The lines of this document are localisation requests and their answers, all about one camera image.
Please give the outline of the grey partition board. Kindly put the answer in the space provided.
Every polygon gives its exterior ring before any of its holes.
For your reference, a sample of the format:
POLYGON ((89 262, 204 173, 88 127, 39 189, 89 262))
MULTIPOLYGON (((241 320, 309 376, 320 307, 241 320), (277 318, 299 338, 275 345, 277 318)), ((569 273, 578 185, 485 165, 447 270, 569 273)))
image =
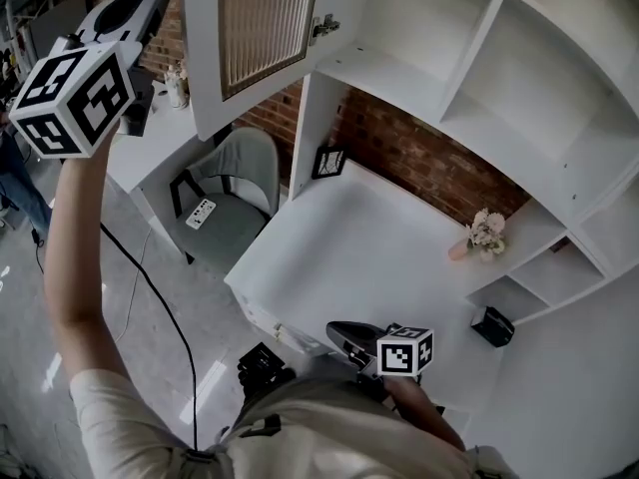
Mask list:
POLYGON ((56 39, 75 33, 88 14, 91 0, 64 0, 29 25, 36 59, 46 57, 56 39))

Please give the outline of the black waist-mounted device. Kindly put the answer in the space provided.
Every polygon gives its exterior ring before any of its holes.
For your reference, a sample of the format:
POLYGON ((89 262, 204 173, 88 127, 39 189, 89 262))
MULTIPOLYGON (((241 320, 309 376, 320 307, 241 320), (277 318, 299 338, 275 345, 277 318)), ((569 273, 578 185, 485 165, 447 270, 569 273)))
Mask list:
POLYGON ((291 381, 296 372, 260 342, 238 363, 238 379, 246 398, 291 381))

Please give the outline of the white metal rack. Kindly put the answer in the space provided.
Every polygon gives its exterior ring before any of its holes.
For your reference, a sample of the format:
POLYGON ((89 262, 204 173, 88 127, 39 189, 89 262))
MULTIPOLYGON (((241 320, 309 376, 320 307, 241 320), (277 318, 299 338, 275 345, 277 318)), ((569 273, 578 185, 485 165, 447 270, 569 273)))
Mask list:
POLYGON ((38 56, 31 34, 32 23, 65 0, 3 0, 9 49, 15 60, 16 76, 24 82, 38 56))

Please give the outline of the small black box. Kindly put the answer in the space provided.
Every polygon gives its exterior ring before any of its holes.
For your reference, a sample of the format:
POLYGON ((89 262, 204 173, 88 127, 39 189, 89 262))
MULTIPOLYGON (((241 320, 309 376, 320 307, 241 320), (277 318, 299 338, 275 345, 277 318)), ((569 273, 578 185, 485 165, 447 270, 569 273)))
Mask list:
POLYGON ((515 332, 513 323, 492 306, 482 308, 470 327, 495 348, 507 345, 515 332))

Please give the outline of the person's left forearm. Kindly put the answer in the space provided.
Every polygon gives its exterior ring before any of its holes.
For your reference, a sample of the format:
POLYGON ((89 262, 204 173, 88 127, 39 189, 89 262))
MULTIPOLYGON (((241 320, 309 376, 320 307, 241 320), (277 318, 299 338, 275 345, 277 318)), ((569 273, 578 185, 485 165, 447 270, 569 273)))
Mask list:
POLYGON ((46 307, 70 378, 93 369, 129 376, 102 307, 101 209, 114 135, 92 157, 64 162, 49 227, 46 307))

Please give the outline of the person's beige shirt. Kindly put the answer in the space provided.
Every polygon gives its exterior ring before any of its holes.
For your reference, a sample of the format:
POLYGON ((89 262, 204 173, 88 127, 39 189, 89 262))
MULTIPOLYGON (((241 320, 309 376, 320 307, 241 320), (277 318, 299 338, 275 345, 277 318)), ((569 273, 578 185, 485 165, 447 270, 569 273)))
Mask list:
POLYGON ((349 382, 279 387, 204 451, 116 373, 85 370, 70 390, 95 479, 519 479, 495 448, 460 451, 349 382))

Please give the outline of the white cabinet door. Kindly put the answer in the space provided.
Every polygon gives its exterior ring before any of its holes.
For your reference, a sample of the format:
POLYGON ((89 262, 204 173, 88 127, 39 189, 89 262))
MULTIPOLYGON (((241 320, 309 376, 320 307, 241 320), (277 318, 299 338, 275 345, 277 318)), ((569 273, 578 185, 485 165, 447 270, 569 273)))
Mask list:
POLYGON ((316 0, 181 0, 197 133, 206 140, 312 66, 316 0))

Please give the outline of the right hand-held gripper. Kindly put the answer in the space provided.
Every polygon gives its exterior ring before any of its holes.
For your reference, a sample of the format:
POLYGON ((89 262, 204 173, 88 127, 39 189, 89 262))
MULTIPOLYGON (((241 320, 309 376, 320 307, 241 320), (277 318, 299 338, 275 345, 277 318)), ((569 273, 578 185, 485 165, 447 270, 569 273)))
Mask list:
POLYGON ((355 381, 372 399, 386 398, 383 378, 420 379, 433 358, 433 331, 391 324, 386 329, 352 321, 332 321, 328 338, 356 369, 355 381))

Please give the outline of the black picture frame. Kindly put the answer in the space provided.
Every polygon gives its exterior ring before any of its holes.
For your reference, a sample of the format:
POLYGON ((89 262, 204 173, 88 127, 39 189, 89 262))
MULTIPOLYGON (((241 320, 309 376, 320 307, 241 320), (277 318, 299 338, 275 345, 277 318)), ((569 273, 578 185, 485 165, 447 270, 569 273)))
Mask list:
POLYGON ((339 176, 346 160, 345 148, 320 146, 317 149, 312 169, 312 179, 319 180, 339 176))

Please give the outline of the white desk with drawers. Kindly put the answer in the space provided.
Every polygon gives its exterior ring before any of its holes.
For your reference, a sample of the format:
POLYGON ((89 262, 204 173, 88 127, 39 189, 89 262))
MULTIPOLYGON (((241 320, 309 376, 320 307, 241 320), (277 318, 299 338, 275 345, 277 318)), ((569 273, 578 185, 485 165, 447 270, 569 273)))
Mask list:
POLYGON ((505 263, 448 251, 462 228, 372 172, 347 163, 288 200, 226 276, 262 329, 307 355, 333 350, 334 320, 429 328, 434 357, 422 383, 436 403, 466 413, 487 404, 502 353, 472 330, 470 295, 505 263))

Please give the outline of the white remote control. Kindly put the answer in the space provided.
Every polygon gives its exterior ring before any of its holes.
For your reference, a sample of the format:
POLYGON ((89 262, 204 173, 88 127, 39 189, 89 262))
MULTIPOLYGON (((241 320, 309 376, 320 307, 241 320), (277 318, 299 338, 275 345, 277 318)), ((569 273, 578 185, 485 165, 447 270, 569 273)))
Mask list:
POLYGON ((217 205, 209 199, 201 200, 186 219, 186 225, 193 230, 198 230, 211 215, 216 206, 217 205))

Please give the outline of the white shelf hutch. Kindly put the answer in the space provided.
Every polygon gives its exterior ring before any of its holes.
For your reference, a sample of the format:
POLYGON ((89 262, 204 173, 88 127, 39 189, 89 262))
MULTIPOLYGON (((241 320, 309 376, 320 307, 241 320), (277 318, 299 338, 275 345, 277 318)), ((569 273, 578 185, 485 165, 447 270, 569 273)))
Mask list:
POLYGON ((331 0, 341 36, 304 80, 292 189, 357 88, 530 195, 461 292, 524 323, 639 266, 639 0, 331 0))

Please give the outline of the person's right forearm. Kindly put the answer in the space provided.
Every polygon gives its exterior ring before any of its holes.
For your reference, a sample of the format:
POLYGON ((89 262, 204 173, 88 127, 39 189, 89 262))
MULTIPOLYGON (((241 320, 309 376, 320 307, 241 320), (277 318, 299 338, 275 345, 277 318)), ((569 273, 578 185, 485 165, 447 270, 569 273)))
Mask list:
POLYGON ((425 391, 413 378, 385 376, 383 384, 404 420, 459 451, 465 451, 459 434, 443 419, 425 391))

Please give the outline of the pale pink flower bouquet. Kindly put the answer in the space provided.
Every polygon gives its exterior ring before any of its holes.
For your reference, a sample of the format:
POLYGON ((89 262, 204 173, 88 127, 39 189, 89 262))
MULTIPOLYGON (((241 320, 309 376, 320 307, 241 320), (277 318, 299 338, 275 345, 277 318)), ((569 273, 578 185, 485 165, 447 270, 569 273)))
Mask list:
POLYGON ((482 209, 475 214, 472 224, 466 229, 468 247, 478 250, 481 261, 493 261, 505 252, 505 217, 502 214, 482 209))

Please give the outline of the grey chair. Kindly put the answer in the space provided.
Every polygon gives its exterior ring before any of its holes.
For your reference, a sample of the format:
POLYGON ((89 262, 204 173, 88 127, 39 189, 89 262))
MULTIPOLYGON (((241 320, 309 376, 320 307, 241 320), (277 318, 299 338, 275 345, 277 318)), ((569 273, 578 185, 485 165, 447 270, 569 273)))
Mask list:
POLYGON ((228 273, 280 206, 280 162, 276 144, 265 131, 232 130, 213 151, 186 167, 170 182, 176 221, 171 236, 188 262, 199 261, 228 273), (201 182, 236 179, 250 182, 265 196, 263 211, 231 191, 206 193, 201 182), (203 199, 217 206, 193 230, 186 219, 203 199))

